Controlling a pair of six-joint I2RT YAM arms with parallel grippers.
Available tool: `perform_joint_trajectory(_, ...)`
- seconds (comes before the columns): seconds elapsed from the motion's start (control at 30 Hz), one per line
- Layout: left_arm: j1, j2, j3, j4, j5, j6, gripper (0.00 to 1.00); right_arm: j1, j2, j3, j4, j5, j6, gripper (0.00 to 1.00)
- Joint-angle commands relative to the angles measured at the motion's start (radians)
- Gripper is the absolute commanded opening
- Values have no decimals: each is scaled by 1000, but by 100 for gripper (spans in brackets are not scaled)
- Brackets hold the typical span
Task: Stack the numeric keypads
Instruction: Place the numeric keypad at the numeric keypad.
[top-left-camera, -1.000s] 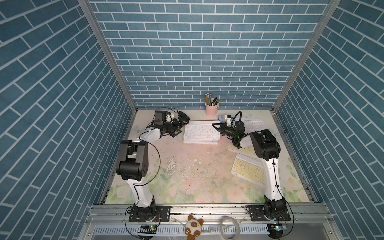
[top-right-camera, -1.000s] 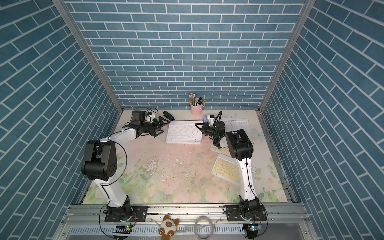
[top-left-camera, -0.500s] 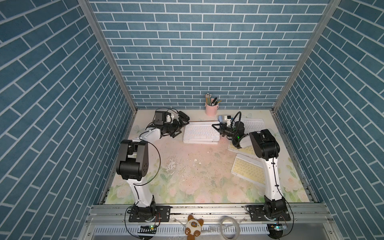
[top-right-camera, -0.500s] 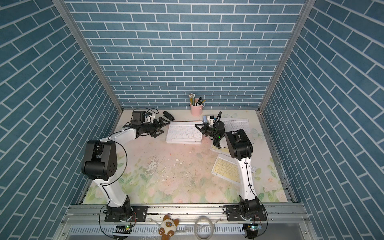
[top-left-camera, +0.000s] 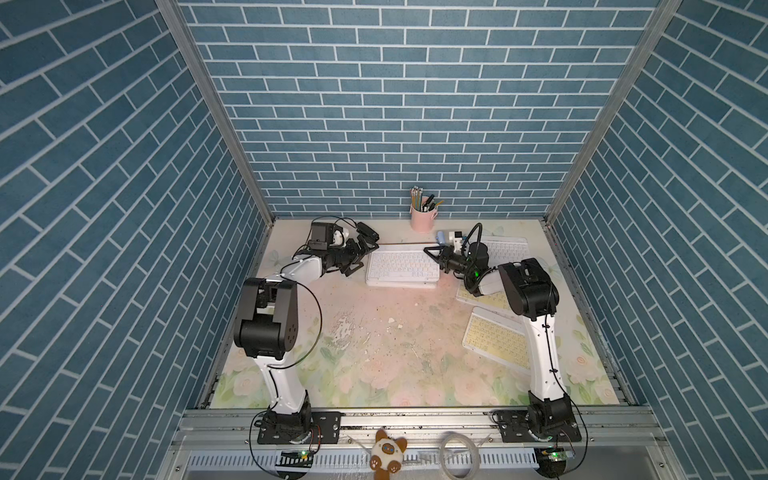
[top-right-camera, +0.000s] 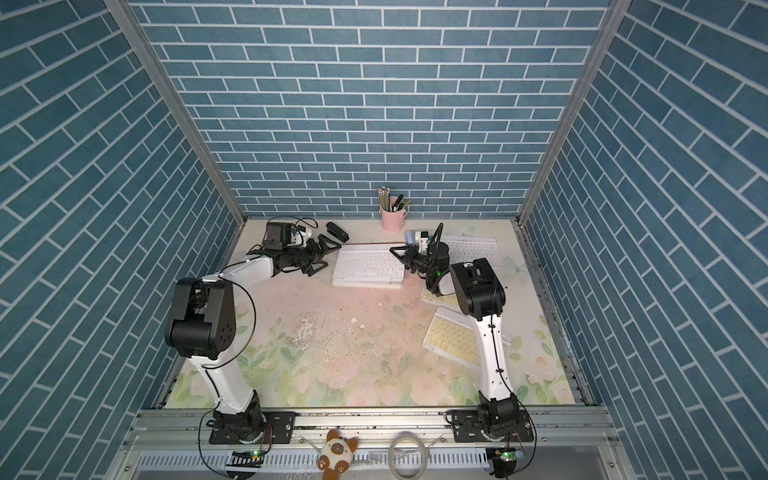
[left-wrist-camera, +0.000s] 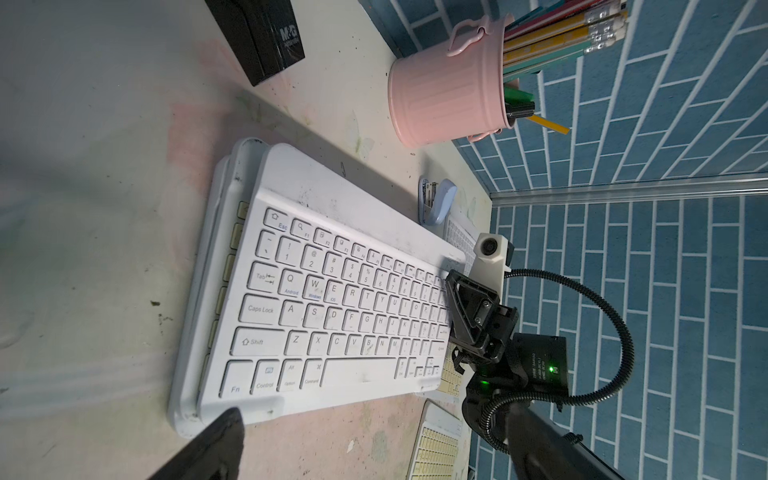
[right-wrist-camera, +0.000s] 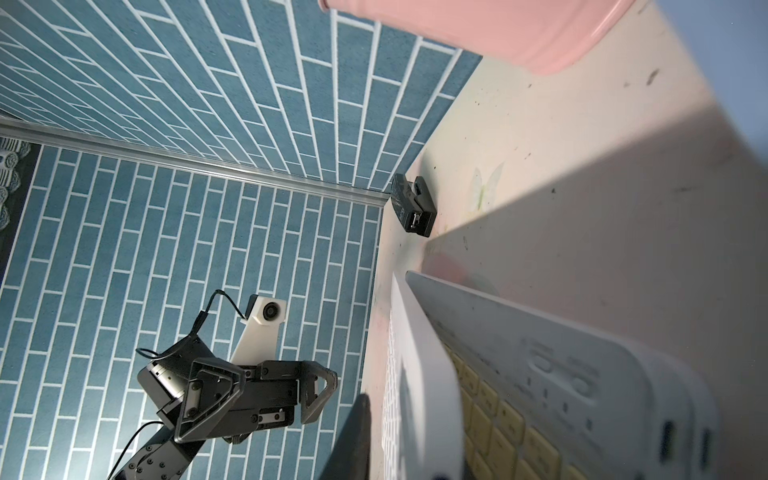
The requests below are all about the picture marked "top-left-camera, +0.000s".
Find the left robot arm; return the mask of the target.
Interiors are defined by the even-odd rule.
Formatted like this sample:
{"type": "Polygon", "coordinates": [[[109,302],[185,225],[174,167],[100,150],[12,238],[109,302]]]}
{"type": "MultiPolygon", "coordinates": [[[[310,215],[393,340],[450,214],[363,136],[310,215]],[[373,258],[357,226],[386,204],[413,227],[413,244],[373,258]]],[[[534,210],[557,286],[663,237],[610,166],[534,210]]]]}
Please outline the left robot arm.
{"type": "Polygon", "coordinates": [[[308,239],[278,273],[243,284],[233,340],[255,361],[270,393],[260,444],[298,444],[320,430],[296,370],[308,355],[291,356],[299,334],[299,290],[328,273],[350,276],[364,266],[364,257],[379,248],[380,236],[363,222],[353,228],[356,236],[351,238],[335,223],[313,222],[308,239]]]}

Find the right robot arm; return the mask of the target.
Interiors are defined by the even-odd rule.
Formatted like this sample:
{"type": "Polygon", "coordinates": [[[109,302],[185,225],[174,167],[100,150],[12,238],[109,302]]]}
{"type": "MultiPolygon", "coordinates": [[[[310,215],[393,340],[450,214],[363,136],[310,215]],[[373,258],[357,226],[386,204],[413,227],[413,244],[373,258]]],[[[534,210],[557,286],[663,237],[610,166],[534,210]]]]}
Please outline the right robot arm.
{"type": "Polygon", "coordinates": [[[528,258],[491,267],[482,242],[473,242],[459,253],[440,245],[428,246],[424,253],[442,271],[456,274],[472,295],[502,292],[512,312],[522,319],[531,368],[526,426],[533,438],[548,440],[574,426],[574,403],[563,385],[556,352],[559,293],[539,262],[528,258]]]}

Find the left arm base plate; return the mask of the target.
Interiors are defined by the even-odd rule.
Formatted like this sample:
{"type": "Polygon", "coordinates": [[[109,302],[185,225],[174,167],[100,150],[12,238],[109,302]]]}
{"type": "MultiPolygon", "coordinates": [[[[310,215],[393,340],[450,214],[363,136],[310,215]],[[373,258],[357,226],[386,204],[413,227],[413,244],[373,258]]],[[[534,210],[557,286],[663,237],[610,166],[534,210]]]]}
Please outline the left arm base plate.
{"type": "Polygon", "coordinates": [[[310,413],[265,413],[259,420],[259,445],[288,445],[312,442],[321,446],[337,444],[341,428],[340,411],[312,411],[310,413]]]}

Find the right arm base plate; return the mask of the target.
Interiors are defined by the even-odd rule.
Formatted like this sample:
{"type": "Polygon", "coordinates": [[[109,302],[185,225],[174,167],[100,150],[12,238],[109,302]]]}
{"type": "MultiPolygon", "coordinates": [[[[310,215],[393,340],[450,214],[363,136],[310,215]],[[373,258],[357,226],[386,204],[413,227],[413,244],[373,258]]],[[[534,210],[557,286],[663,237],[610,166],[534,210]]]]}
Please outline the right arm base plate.
{"type": "Polygon", "coordinates": [[[573,415],[548,419],[529,406],[523,409],[492,410],[488,416],[499,430],[504,443],[545,443],[556,440],[576,443],[583,439],[573,415]]]}

